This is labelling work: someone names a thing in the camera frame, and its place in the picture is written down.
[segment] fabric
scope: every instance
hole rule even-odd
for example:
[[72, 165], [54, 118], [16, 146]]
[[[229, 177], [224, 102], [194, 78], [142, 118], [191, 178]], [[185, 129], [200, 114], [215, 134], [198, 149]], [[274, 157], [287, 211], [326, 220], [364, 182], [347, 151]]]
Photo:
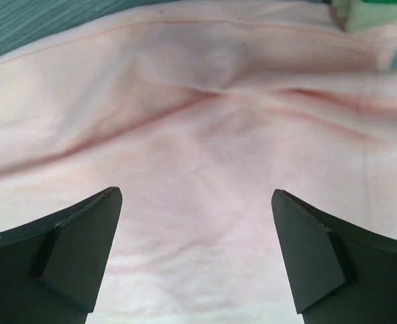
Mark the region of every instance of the fabric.
[[397, 22], [326, 5], [125, 11], [0, 57], [0, 231], [124, 195], [88, 323], [302, 323], [271, 195], [397, 238]]

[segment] green sponge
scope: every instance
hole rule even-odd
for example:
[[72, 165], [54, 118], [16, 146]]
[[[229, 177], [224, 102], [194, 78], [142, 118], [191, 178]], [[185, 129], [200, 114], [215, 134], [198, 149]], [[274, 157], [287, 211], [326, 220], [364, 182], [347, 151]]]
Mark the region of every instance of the green sponge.
[[397, 0], [332, 0], [332, 5], [347, 32], [397, 20]]

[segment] pink cloth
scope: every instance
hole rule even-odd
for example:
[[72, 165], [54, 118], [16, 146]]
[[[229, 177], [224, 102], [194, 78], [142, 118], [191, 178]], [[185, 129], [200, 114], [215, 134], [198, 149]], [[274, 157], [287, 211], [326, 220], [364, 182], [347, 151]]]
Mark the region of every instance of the pink cloth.
[[119, 186], [88, 324], [302, 323], [271, 213], [287, 190], [397, 238], [397, 22], [187, 1], [0, 57], [0, 231]]

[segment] pale pink blanket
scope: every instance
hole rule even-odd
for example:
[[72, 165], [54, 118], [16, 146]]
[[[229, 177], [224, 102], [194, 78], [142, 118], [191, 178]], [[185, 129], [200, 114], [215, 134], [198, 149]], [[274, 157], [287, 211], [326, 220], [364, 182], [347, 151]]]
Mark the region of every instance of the pale pink blanket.
[[119, 186], [88, 324], [302, 323], [276, 188], [397, 238], [397, 22], [331, 16], [187, 1], [0, 57], [0, 231]]

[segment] towel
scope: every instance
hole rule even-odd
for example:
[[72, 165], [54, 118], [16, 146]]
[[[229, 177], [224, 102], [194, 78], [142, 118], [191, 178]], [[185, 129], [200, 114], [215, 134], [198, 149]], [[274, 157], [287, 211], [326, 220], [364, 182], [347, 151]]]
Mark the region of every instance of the towel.
[[88, 324], [302, 323], [275, 189], [397, 239], [397, 22], [333, 21], [317, 3], [185, 1], [1, 56], [0, 231], [119, 186]]

